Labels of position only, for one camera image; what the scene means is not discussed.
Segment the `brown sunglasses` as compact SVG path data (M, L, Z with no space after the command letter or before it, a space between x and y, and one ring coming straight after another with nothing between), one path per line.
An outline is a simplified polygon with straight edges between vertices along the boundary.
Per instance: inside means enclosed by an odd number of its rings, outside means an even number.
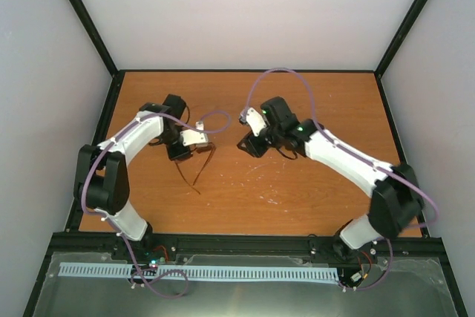
M211 163L212 158L216 152L216 145L214 143L208 143L204 145L194 145L191 147L191 156L186 159L175 160L174 165L177 172L183 182L197 195L201 195L201 191L198 189L197 184L207 166ZM194 169L194 176L190 180L182 170L182 164L190 161L192 158L197 159L199 166Z

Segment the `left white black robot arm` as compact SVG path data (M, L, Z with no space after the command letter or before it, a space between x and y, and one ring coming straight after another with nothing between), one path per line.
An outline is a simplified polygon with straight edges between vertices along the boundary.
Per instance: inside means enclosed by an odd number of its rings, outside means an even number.
M146 146L165 146L174 163L189 159L191 149L183 144L183 127L177 124L187 110L182 97L174 94L160 105L147 102L110 139L96 146L84 145L78 153L74 197L85 214L99 215L127 238L129 252L141 260L153 254L153 228L129 198L128 165Z

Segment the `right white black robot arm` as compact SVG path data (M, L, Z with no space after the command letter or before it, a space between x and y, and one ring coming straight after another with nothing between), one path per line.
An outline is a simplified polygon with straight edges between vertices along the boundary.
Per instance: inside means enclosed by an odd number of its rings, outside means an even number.
M368 213L352 219L334 235L330 249L341 261L350 260L365 244L379 238L394 239L409 227L424 208L414 170L366 155L339 140L315 120L300 121L282 97L274 97L261 109L244 108L239 121L250 128L238 148L262 157L270 148L285 148L324 164L347 178L370 199Z

